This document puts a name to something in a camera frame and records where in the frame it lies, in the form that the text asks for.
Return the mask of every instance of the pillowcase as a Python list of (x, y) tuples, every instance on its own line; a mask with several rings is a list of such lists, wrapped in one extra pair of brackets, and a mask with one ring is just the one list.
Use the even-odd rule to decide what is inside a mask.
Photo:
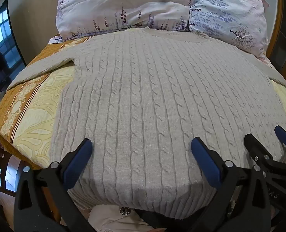
[(187, 26), (190, 0), (58, 0), (56, 25), (63, 40), (139, 24), (178, 31)]
[(189, 24), (191, 31), (204, 32), (264, 58), (268, 40), (261, 0), (194, 0)]

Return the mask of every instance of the beige cable knit sweater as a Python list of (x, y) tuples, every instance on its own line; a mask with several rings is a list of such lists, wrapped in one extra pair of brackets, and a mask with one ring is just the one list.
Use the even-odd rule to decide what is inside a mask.
[(116, 204), (185, 218), (214, 194), (190, 151), (199, 136), (224, 160), (249, 167), (252, 133), (286, 159), (274, 127), (286, 114), (257, 60), (193, 32), (129, 29), (95, 36), (26, 67), (11, 86), (73, 60), (55, 117), (51, 161), (83, 138), (93, 156), (69, 191), (83, 208)]

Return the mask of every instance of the yellow bedspread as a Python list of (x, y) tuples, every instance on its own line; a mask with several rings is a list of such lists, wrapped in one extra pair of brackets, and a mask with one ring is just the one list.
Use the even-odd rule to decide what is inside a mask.
[[(29, 65), (88, 38), (47, 45)], [(62, 89), (72, 81), (74, 66), (67, 65), (9, 90), (0, 103), (0, 142), (9, 153), (48, 167), (51, 136)], [(272, 81), (286, 111), (286, 87)]]

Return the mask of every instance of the blue gripper pad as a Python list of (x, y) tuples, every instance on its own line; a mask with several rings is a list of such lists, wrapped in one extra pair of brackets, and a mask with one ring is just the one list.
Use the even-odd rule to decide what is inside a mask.
[(206, 149), (208, 148), (205, 148), (199, 139), (194, 138), (191, 141), (191, 152), (200, 169), (203, 171), (209, 185), (219, 189), (221, 187), (221, 172)]
[(93, 144), (89, 139), (84, 139), (84, 142), (82, 142), (77, 149), (78, 152), (75, 154), (63, 173), (63, 187), (65, 190), (74, 187), (80, 177), (80, 174), (85, 169), (88, 160), (93, 153)]
[(275, 134), (280, 142), (286, 145), (286, 131), (281, 126), (275, 127)]

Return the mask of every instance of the television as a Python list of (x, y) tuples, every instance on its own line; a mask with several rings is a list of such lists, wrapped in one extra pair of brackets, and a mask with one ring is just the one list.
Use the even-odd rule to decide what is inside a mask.
[(26, 67), (11, 27), (8, 0), (0, 7), (0, 92)]

